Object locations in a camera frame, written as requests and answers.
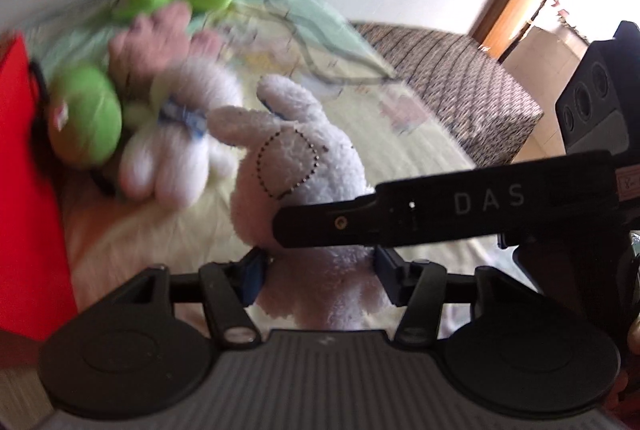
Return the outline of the white plush rabbit with patch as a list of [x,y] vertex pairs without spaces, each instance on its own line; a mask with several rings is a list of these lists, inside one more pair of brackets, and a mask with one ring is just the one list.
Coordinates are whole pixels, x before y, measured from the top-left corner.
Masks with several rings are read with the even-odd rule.
[[286,249],[272,220],[283,207],[352,200],[370,193],[352,141],[333,125],[309,90],[283,75],[257,84],[264,110],[214,110],[208,129],[245,156],[230,196],[235,234],[269,252],[267,279],[257,297],[271,318],[292,318],[307,330],[359,330],[388,301],[361,246]]

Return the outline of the small white blue-eared bunny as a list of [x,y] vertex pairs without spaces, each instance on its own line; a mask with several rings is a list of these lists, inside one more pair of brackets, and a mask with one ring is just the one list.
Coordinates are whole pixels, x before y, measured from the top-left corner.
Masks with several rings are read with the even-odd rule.
[[194,205],[209,179],[228,179],[238,160],[208,130],[208,117],[243,104],[233,72],[205,57],[188,57],[154,76],[149,104],[130,104],[134,130],[118,168],[118,185],[132,200],[154,198],[167,208]]

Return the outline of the green capped round plush doll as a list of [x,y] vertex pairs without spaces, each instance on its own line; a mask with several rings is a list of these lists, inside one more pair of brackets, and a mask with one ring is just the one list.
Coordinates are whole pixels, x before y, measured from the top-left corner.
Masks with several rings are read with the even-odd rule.
[[35,59],[28,67],[37,91],[29,148],[38,168],[58,160],[86,171],[111,159],[122,135],[122,106],[106,72],[91,61],[66,64],[52,78]]

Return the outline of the pink plush toy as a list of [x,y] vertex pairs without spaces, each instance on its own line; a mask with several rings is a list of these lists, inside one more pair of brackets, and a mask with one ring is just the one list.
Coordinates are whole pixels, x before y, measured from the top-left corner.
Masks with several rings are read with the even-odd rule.
[[153,78],[186,57],[217,59],[221,36],[212,29],[188,32],[192,7],[185,0],[137,15],[108,42],[108,74],[124,99],[147,100]]

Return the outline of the brown patterned mattress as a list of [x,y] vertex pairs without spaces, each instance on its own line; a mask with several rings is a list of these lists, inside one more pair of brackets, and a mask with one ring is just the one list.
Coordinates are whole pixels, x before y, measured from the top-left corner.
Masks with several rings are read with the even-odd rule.
[[479,167],[511,162],[544,115],[469,35],[364,21],[354,28]]

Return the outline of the red storage box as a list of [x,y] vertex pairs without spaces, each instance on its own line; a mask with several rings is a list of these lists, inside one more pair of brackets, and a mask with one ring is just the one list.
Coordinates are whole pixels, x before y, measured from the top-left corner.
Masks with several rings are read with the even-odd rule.
[[77,314],[60,208],[21,34],[1,35],[1,329],[42,341]]

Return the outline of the pale yellow cartoon bed sheet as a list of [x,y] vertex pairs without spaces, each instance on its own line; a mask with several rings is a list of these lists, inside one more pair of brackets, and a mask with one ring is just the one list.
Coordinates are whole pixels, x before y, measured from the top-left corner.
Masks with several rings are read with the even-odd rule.
[[274,216],[508,163],[541,114],[472,38],[352,26],[321,0],[234,0],[186,30],[219,33],[220,55],[177,60],[145,88],[115,78],[131,129],[117,196],[64,173],[79,309],[155,264],[194,273],[257,247],[269,259],[250,308],[260,328],[390,328],[399,314],[371,246],[286,249]]

